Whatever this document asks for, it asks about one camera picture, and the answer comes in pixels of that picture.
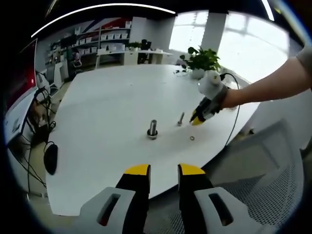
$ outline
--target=ceiling light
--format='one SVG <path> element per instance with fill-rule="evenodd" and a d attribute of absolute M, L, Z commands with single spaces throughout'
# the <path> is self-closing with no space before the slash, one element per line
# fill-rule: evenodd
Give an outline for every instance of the ceiling light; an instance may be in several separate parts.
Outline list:
<path fill-rule="evenodd" d="M 60 16 L 54 20 L 52 20 L 51 22 L 47 23 L 45 26 L 41 27 L 39 30 L 37 30 L 33 35 L 31 35 L 31 37 L 33 37 L 34 35 L 36 35 L 38 32 L 40 32 L 42 29 L 46 28 L 47 26 L 51 25 L 52 23 L 66 17 L 66 16 L 69 16 L 71 14 L 74 14 L 74 13 L 77 13 L 77 12 L 80 12 L 80 11 L 85 11 L 85 10 L 89 10 L 89 9 L 93 9 L 93 8 L 97 8 L 97 7 L 103 7 L 103 6 L 139 6 L 139 7 L 147 7 L 147 8 L 152 8 L 152 9 L 155 9 L 155 10 L 160 10 L 160 11 L 165 11 L 165 12 L 168 12 L 168 13 L 171 13 L 171 14 L 175 14 L 174 11 L 170 11 L 170 10 L 167 10 L 167 9 L 164 9 L 164 8 L 160 8 L 160 7 L 156 7 L 156 6 L 149 6 L 149 5 L 144 5 L 144 4 L 136 4 L 136 3 L 109 3 L 109 4 L 101 4 L 101 5 L 95 5 L 95 6 L 88 6 L 88 7 L 85 7 L 85 8 L 81 8 L 79 10 L 76 10 L 76 11 L 72 11 L 70 13 L 67 13 L 63 16 Z"/>
<path fill-rule="evenodd" d="M 270 5 L 268 3 L 268 0 L 261 0 L 261 1 L 264 5 L 265 10 L 267 11 L 269 19 L 274 21 L 273 13 L 272 13 L 272 10 L 271 10 Z"/>

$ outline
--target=white pillar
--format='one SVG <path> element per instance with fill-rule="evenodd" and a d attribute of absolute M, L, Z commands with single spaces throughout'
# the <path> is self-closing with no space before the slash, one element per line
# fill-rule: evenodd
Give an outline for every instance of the white pillar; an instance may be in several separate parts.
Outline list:
<path fill-rule="evenodd" d="M 226 16 L 227 14 L 209 12 L 204 37 L 201 42 L 201 47 L 204 50 L 212 49 L 218 52 Z"/>

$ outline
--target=computer monitor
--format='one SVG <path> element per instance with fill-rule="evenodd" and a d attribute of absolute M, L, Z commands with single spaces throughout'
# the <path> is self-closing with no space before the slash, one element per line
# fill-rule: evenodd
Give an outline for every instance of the computer monitor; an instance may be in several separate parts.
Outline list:
<path fill-rule="evenodd" d="M 4 92 L 6 109 L 8 110 L 28 90 L 36 86 L 35 53 L 37 39 L 29 43 L 18 54 L 14 61 L 14 69 L 8 76 L 8 85 Z"/>

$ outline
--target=computer mouse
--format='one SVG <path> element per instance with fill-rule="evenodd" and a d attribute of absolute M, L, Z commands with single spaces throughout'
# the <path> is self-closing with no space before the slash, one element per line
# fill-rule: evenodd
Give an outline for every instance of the computer mouse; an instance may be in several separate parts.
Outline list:
<path fill-rule="evenodd" d="M 50 145 L 43 156 L 44 167 L 50 175 L 54 175 L 58 164 L 58 146 Z"/>

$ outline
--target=green leaves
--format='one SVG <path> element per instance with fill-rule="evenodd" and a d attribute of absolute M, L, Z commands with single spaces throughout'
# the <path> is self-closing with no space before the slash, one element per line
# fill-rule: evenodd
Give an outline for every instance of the green leaves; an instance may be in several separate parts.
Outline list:
<path fill-rule="evenodd" d="M 175 73 L 186 72 L 187 68 L 191 70 L 203 69 L 204 71 L 219 71 L 221 68 L 218 63 L 220 58 L 216 55 L 216 51 L 213 51 L 212 49 L 203 50 L 203 48 L 199 47 L 199 49 L 196 50 L 195 48 L 190 47 L 188 53 L 189 59 L 185 59 L 185 55 L 180 56 L 180 59 L 182 59 L 187 65 L 181 65 L 183 70 L 177 70 Z"/>
<path fill-rule="evenodd" d="M 198 51 L 196 50 L 196 49 L 194 49 L 193 47 L 190 47 L 188 50 L 187 50 L 187 52 L 190 54 L 190 55 L 192 55 L 192 54 L 198 54 Z"/>
<path fill-rule="evenodd" d="M 133 47 L 133 48 L 141 48 L 141 43 L 140 42 L 130 42 L 127 44 L 127 47 Z"/>

